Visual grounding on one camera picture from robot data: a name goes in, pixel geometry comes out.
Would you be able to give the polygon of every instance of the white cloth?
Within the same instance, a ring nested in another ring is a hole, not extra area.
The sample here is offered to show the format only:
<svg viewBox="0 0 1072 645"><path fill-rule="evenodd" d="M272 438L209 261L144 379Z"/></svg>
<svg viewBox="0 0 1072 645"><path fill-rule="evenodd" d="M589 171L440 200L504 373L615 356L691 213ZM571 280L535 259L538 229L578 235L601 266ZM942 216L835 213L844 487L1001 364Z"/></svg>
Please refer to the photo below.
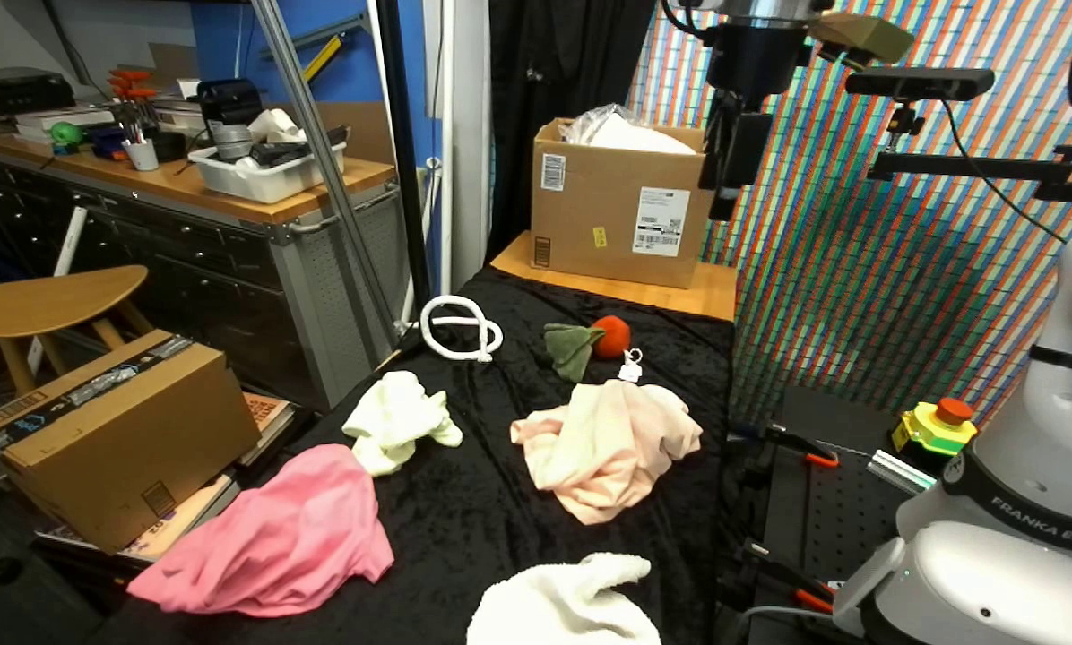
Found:
<svg viewBox="0 0 1072 645"><path fill-rule="evenodd" d="M610 524L636 507L671 464L699 450L702 428L668 387L579 382L571 404L510 428L538 492L552 492L579 524Z"/></svg>
<svg viewBox="0 0 1072 645"><path fill-rule="evenodd" d="M484 591L466 645L657 645L647 615L614 591L646 573L647 560L619 552L529 567Z"/></svg>
<svg viewBox="0 0 1072 645"><path fill-rule="evenodd" d="M445 448L462 446L462 430L452 424L449 393L427 399L411 373L382 373L341 428L356 438L351 454L368 476L402 468L417 454L417 441L431 438Z"/></svg>

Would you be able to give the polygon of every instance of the white cable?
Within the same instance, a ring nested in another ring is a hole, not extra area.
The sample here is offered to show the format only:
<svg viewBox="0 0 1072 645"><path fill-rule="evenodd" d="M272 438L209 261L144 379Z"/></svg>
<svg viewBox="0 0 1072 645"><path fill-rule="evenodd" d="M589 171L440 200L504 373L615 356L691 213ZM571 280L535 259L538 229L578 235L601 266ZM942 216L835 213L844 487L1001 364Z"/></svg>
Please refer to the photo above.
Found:
<svg viewBox="0 0 1072 645"><path fill-rule="evenodd" d="M438 307L466 307L469 314L435 314ZM435 341L431 325L476 325L476 348L452 350L440 341ZM491 323L476 302L458 293L431 296L418 312L418 332L427 348L449 362L491 362L491 356L500 348L500 325Z"/></svg>

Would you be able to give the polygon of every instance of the box label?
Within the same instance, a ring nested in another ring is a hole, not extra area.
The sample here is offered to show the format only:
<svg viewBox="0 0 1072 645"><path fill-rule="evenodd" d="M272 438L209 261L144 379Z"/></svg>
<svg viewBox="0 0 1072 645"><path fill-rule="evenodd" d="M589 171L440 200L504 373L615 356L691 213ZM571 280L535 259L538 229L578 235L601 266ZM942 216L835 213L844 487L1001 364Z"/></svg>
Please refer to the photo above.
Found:
<svg viewBox="0 0 1072 645"><path fill-rule="evenodd" d="M542 189L561 195L565 189L565 154L542 154Z"/></svg>
<svg viewBox="0 0 1072 645"><path fill-rule="evenodd" d="M678 259L683 235L689 189L640 185L633 219L633 255Z"/></svg>
<svg viewBox="0 0 1072 645"><path fill-rule="evenodd" d="M596 229L591 229L591 243L596 243L599 250L610 247L610 239L604 239L604 226L596 226Z"/></svg>

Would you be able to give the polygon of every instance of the metal pole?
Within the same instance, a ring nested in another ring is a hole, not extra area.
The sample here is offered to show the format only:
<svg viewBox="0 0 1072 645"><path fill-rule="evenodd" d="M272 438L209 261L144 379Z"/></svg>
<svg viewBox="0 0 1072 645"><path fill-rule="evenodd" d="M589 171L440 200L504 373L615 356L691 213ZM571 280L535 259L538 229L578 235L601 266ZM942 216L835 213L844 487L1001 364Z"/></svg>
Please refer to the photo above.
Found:
<svg viewBox="0 0 1072 645"><path fill-rule="evenodd" d="M315 154L315 160L323 170L326 198L329 198L329 203L332 203L332 213L337 213L337 219L344 226L344 235L348 235L344 250L356 255L356 261L363 268L365 293L374 296L377 318L380 318L380 325L382 325L382 332L386 332L386 341L394 348L389 302L386 302L386 293L380 288L380 274L377 274L377 266L374 266L374 259L365 250L363 229L356 221L356 209L351 209L348 185L341 179L341 170L332 160L332 152L329 152L326 126L317 120L315 96L310 96L307 84L302 78L302 63L297 63L286 23L278 16L278 4L277 0L250 0L250 8L254 8L254 18L256 18L256 24L260 24L260 31L270 41L270 49L272 49L272 59L278 63L283 85L286 85L286 94L291 94L291 102L292 102L304 128L307 128L307 146L310 146L310 154Z"/></svg>
<svg viewBox="0 0 1072 645"><path fill-rule="evenodd" d="M418 184L417 184L418 160L417 160L411 114L408 114L408 96L406 96L399 0L365 0L365 16L374 23L389 146L394 146L394 166L402 175L406 243L408 243L408 259L411 259L411 282L418 293L411 314L418 314L418 305L431 296L431 274L427 274L427 234L424 234Z"/></svg>

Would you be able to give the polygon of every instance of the camera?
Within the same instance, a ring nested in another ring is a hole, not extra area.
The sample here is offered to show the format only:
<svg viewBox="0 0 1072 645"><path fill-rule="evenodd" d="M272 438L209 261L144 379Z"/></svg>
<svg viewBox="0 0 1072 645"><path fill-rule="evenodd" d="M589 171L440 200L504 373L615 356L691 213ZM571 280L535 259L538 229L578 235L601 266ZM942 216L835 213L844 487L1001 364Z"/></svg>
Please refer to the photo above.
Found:
<svg viewBox="0 0 1072 645"><path fill-rule="evenodd" d="M844 78L844 94L910 102L971 102L994 85L994 68L862 68Z"/></svg>

